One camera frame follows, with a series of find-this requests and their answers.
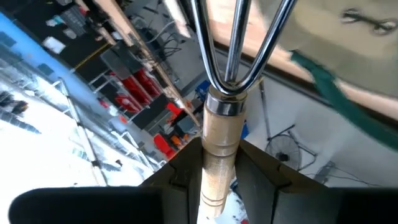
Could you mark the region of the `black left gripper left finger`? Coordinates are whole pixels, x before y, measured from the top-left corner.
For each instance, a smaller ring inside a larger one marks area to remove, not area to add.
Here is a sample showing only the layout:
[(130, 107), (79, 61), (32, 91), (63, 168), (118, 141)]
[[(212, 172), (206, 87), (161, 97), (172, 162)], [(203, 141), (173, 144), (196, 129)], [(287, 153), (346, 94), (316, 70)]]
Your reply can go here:
[(148, 224), (197, 224), (203, 166), (201, 138), (191, 140), (140, 188), (150, 190)]

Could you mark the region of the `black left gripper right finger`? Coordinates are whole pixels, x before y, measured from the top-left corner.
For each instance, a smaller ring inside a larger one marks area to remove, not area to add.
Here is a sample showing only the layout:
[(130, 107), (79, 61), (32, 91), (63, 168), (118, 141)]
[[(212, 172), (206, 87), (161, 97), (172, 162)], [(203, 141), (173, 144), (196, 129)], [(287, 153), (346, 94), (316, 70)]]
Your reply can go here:
[(322, 224), (324, 186), (251, 143), (239, 143), (235, 161), (249, 224)]

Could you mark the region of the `wooden-handled hand rake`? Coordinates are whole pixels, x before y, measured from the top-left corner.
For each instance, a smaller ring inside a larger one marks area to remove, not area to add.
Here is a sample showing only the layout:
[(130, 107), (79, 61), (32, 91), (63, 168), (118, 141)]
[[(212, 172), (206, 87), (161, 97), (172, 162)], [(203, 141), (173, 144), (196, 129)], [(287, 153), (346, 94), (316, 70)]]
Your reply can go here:
[(206, 0), (190, 0), (201, 56), (211, 83), (203, 112), (201, 208), (209, 218), (222, 214), (233, 178), (243, 130), (246, 98), (257, 81), (297, 0), (281, 0), (261, 47), (247, 74), (237, 80), (251, 0), (236, 0), (226, 70), (221, 74), (215, 55)]

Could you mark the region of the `beige green-trimmed gardening bag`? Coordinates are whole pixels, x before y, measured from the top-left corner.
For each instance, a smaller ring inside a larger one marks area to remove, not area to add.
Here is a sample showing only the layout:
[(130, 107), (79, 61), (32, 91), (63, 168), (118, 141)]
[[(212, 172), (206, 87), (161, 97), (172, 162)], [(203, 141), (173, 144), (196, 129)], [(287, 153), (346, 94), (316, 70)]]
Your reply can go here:
[(398, 152), (398, 0), (261, 0), (262, 15), (282, 16), (279, 44), (321, 95), (369, 137)]

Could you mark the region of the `black floor fan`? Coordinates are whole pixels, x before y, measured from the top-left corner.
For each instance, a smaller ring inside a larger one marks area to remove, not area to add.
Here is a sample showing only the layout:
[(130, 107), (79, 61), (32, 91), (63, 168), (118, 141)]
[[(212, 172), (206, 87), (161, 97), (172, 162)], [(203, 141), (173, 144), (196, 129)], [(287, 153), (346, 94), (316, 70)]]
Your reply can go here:
[[(285, 166), (301, 171), (314, 164), (318, 154), (299, 142), (292, 131), (294, 127), (293, 124), (268, 137), (265, 151)], [(312, 156), (312, 160), (306, 164), (303, 163), (303, 152)]]

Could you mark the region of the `shelf with red bins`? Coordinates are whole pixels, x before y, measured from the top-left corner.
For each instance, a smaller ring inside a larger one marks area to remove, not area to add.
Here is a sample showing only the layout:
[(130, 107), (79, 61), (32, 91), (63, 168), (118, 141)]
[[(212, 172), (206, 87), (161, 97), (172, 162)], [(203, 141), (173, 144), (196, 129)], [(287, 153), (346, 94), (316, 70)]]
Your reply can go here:
[(156, 81), (140, 68), (132, 75), (119, 77), (107, 70), (88, 82), (101, 94), (100, 104), (114, 106), (118, 117), (135, 135), (149, 144), (148, 153), (169, 160), (178, 152), (177, 133), (171, 123), (182, 112), (171, 102)]

